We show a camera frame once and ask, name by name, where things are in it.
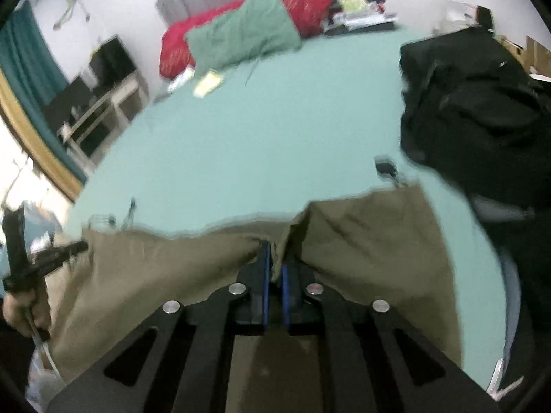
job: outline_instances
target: hand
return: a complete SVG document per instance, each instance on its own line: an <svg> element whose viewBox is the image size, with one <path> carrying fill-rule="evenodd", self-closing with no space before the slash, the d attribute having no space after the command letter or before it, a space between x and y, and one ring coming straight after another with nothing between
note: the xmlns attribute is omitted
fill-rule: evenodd
<svg viewBox="0 0 551 413"><path fill-rule="evenodd" d="M52 324L46 281L42 279L37 287L28 292L6 293L4 299L4 319L25 337L32 336L32 329L25 317L25 309L31 307L32 317L37 328L48 331Z"/></svg>

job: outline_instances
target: small black object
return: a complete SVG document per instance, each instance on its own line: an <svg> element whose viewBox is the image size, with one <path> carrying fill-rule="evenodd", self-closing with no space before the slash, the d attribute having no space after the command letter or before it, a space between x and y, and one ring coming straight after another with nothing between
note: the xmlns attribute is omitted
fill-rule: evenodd
<svg viewBox="0 0 551 413"><path fill-rule="evenodd" d="M396 29L396 25L393 21L385 23L371 24L370 26L363 26L349 30L343 24L328 26L327 31L324 31L323 35L327 37L337 37L339 35L351 35L351 34L363 34L365 32L378 32L378 31L393 31Z"/></svg>
<svg viewBox="0 0 551 413"><path fill-rule="evenodd" d="M47 105L42 113L50 130L57 134L65 122L73 124L71 108L78 107L82 113L90 104L93 94L81 77L75 78L61 93Z"/></svg>
<svg viewBox="0 0 551 413"><path fill-rule="evenodd" d="M78 241L27 255L23 206L15 211L5 207L2 227L6 235L10 269L10 274L3 279L6 292L25 292L35 288L41 277L61 267L71 256L76 256L88 249L86 241Z"/></svg>
<svg viewBox="0 0 551 413"><path fill-rule="evenodd" d="M134 213L136 212L136 198L130 198L130 207L128 208L128 213L126 214L125 219L122 221L121 230L128 229L129 226L134 223Z"/></svg>
<svg viewBox="0 0 551 413"><path fill-rule="evenodd" d="M494 33L494 18L488 8L477 6L477 23L485 30Z"/></svg>
<svg viewBox="0 0 551 413"><path fill-rule="evenodd" d="M98 92L113 89L136 71L136 66L118 37L105 42L90 60L90 68L98 81Z"/></svg>
<svg viewBox="0 0 551 413"><path fill-rule="evenodd" d="M377 169L377 174L381 177L387 177L396 179L398 177L398 171L394 163L386 158L376 159L375 160L375 169Z"/></svg>

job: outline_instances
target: bed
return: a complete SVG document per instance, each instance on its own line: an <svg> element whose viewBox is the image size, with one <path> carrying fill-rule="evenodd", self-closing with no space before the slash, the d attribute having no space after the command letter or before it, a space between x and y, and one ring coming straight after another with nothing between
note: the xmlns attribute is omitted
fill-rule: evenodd
<svg viewBox="0 0 551 413"><path fill-rule="evenodd" d="M159 0L167 23L199 6ZM399 149L399 47L422 36L400 27L318 37L298 52L230 68L203 99L184 85L114 144L71 210L67 233L78 237L94 215L112 213L120 223L132 197L134 227L164 235L287 219L309 200L390 186L374 166L374 157L388 156L421 183L440 222L454 264L463 369L486 389L505 343L500 263L461 193Z"/></svg>

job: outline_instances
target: black tool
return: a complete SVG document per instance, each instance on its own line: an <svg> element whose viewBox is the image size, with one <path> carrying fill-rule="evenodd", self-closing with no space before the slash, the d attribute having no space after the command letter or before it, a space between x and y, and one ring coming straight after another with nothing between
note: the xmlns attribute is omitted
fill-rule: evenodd
<svg viewBox="0 0 551 413"><path fill-rule="evenodd" d="M277 287L288 332L318 336L324 413L500 411L384 300L348 302L292 254L270 285L269 250L262 243L236 283L205 302L166 302L59 393L48 413L223 412L233 339L264 333L269 289Z"/></svg>
<svg viewBox="0 0 551 413"><path fill-rule="evenodd" d="M375 169L379 177L392 180L392 184L397 188L400 186L400 176L396 165L388 157L375 158Z"/></svg>
<svg viewBox="0 0 551 413"><path fill-rule="evenodd" d="M2 224L6 236L6 249L9 260L10 274L3 279L6 292L17 294L34 289L40 278L58 269L65 261L72 256L88 249L85 241L78 241L67 246L48 248L37 253L27 255L25 246L25 211L21 206L15 211L4 207L4 220ZM61 379L48 345L45 343L50 339L47 331L40 330L34 323L31 308L25 311L25 317L32 329L32 339L35 346L44 352L49 360L54 373Z"/></svg>

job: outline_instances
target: pillow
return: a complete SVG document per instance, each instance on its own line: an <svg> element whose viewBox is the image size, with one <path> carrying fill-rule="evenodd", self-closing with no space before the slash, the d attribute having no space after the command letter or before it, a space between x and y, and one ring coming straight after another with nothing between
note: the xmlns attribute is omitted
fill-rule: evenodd
<svg viewBox="0 0 551 413"><path fill-rule="evenodd" d="M222 70L266 54L299 49L302 43L281 0L245 0L235 11L186 34L196 75Z"/></svg>
<svg viewBox="0 0 551 413"><path fill-rule="evenodd" d="M195 61L184 38L186 33L197 27L210 23L214 17L239 8L245 0L235 0L220 8L202 12L194 17L173 24L163 35L159 73L167 79L175 79L183 73L188 65L195 66Z"/></svg>
<svg viewBox="0 0 551 413"><path fill-rule="evenodd" d="M329 17L333 0L282 0L300 37L307 39L321 34L321 22Z"/></svg>

